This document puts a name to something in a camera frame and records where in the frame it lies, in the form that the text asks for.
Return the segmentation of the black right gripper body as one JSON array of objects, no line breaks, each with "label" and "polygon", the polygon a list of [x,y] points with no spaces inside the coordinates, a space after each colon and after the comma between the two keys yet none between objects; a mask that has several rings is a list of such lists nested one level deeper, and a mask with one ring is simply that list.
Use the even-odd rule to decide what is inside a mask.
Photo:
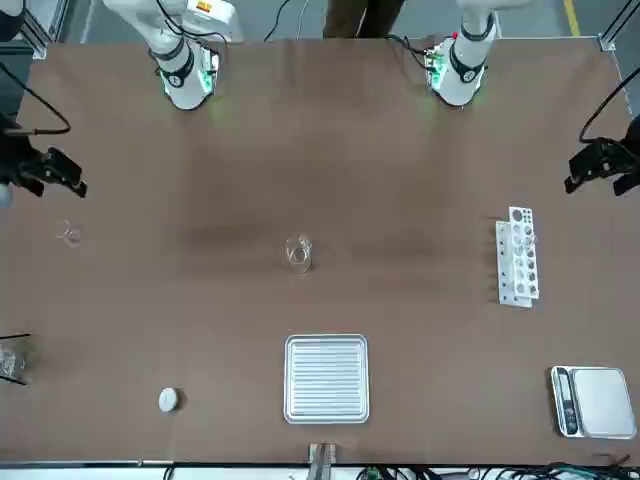
[{"label": "black right gripper body", "polygon": [[1,186],[20,187],[22,178],[45,181],[45,152],[35,149],[29,142],[1,144]]}]

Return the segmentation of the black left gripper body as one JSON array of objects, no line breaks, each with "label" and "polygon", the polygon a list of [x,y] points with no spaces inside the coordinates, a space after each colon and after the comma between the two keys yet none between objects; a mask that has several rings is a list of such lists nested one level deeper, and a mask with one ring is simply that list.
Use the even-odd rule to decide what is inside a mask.
[{"label": "black left gripper body", "polygon": [[605,172],[632,173],[639,170],[639,116],[632,119],[621,139],[604,138],[603,141]]}]

